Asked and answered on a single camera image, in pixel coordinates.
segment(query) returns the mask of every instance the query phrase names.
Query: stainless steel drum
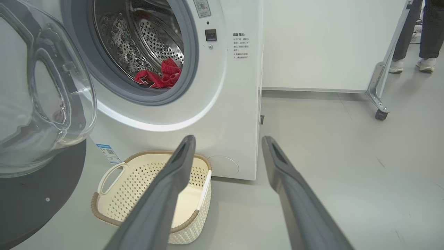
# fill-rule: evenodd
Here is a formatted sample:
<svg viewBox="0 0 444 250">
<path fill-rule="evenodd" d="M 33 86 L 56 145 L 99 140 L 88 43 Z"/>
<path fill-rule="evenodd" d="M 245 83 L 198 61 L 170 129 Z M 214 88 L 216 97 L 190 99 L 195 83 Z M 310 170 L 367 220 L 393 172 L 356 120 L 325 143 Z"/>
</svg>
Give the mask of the stainless steel drum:
<svg viewBox="0 0 444 250">
<path fill-rule="evenodd" d="M 149 70 L 161 74 L 162 61 L 171 58 L 182 68 L 183 40 L 166 0 L 94 1 L 95 28 L 113 62 L 129 77 Z"/>
</svg>

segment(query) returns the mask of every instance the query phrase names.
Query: warning label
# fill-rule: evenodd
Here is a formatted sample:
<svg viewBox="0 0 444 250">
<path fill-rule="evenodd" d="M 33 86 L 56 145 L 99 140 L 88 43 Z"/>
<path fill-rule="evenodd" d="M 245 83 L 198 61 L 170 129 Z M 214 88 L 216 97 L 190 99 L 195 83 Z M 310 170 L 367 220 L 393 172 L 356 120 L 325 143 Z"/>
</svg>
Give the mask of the warning label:
<svg viewBox="0 0 444 250">
<path fill-rule="evenodd" d="M 248 59 L 250 39 L 245 33 L 233 33 L 233 58 Z"/>
<path fill-rule="evenodd" d="M 207 0 L 194 0 L 199 18 L 211 16 L 210 7 Z"/>
</svg>

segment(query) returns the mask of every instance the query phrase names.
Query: red towel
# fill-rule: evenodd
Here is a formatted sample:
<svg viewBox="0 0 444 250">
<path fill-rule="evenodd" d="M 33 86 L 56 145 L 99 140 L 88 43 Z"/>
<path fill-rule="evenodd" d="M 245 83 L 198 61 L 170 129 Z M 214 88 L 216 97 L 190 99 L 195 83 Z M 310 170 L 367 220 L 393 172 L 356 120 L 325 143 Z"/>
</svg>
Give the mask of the red towel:
<svg viewBox="0 0 444 250">
<path fill-rule="evenodd" d="M 173 59 L 168 58 L 162 62 L 162 74 L 160 78 L 156 73 L 142 70 L 134 77 L 134 80 L 139 84 L 147 85 L 154 82 L 150 88 L 166 89 L 171 88 L 176 84 L 182 70 L 176 65 Z"/>
</svg>

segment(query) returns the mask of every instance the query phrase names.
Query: qr code label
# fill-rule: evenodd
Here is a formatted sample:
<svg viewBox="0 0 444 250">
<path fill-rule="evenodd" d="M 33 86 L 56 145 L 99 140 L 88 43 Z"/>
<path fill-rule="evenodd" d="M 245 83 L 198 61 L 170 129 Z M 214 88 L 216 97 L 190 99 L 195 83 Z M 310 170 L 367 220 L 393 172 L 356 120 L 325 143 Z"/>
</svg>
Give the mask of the qr code label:
<svg viewBox="0 0 444 250">
<path fill-rule="evenodd" d="M 105 144 L 96 144 L 97 147 L 102 151 L 104 156 L 107 158 L 107 160 L 112 164 L 119 164 L 122 163 L 122 161 L 117 157 L 114 150 L 112 150 L 111 146 L 105 145 Z"/>
</svg>

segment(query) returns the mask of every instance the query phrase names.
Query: metal stand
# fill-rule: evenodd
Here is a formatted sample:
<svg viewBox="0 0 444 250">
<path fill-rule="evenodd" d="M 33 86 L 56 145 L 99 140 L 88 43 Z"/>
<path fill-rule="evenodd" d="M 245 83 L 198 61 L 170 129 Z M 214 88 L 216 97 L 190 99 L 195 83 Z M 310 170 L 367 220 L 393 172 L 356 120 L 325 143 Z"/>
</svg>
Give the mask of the metal stand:
<svg viewBox="0 0 444 250">
<path fill-rule="evenodd" d="M 381 101 L 382 90 L 384 89 L 385 80 L 389 72 L 390 61 L 393 57 L 393 52 L 395 51 L 399 35 L 401 34 L 402 28 L 404 27 L 405 20 L 407 19 L 411 7 L 412 1 L 408 0 L 406 2 L 405 10 L 402 12 L 401 17 L 399 18 L 398 25 L 396 26 L 392 41 L 390 42 L 387 53 L 385 54 L 384 61 L 376 64 L 375 71 L 373 72 L 373 76 L 369 84 L 369 88 L 365 92 L 365 95 L 378 108 L 375 118 L 381 121 L 385 120 L 388 113 L 390 112 L 389 109 Z"/>
</svg>

